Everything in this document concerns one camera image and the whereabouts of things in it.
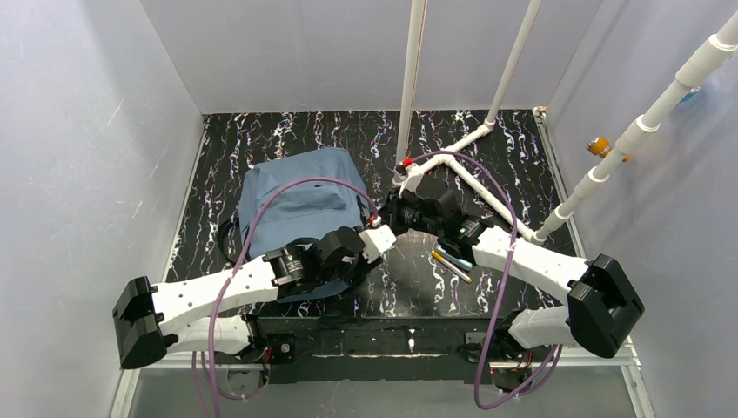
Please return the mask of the blue student backpack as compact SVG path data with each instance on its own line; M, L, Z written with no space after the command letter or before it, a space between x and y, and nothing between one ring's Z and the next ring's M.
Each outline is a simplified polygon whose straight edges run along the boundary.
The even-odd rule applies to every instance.
M243 241L263 207L248 260L295 239L322 239L342 226L362 226L373 214L351 155L336 147L266 161L246 172L233 223Z

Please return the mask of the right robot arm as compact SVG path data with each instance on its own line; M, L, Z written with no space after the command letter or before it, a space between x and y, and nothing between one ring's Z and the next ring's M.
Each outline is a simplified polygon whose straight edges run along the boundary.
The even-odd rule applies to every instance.
M534 347L567 345L610 359L645 312L614 258L601 254L586 260L531 244L466 212L438 180L426 179L414 192L390 191L379 215L396 235L410 229L434 235L454 258L508 273L560 303L515 310L497 320L491 345L508 357Z

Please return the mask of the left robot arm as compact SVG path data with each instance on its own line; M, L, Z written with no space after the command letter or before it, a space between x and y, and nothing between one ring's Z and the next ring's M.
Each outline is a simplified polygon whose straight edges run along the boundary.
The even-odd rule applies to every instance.
M112 308L120 366L138 369L168 353L213 351L241 355L264 346L265 333L248 316L220 313L256 303L292 303L343 293L362 281L396 242L389 226L349 227L323 239L295 239L231 270L152 284L130 280Z

